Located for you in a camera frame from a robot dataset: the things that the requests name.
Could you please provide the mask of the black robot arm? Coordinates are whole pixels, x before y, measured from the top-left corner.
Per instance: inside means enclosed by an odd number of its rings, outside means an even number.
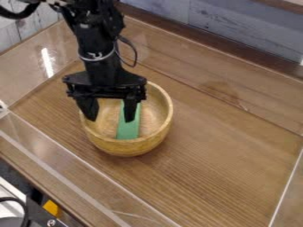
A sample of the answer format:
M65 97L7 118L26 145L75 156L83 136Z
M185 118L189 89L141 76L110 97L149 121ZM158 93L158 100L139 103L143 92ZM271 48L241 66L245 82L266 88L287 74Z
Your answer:
M121 99L125 120L135 120L139 103L146 99L147 79L122 65L119 42L125 17L113 0L47 0L61 12L79 44L85 70L63 77L67 94L77 100L86 118L98 120L99 100Z

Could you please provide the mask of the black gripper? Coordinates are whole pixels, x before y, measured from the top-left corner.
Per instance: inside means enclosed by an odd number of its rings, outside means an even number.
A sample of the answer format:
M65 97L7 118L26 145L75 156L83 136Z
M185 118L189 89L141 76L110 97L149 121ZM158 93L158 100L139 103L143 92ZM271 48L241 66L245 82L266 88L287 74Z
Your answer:
M147 98L147 79L127 71L118 57L101 61L83 61L86 70L63 77L67 94L77 103L86 118L98 119L99 101L97 98L123 100L126 122L135 120L138 104Z

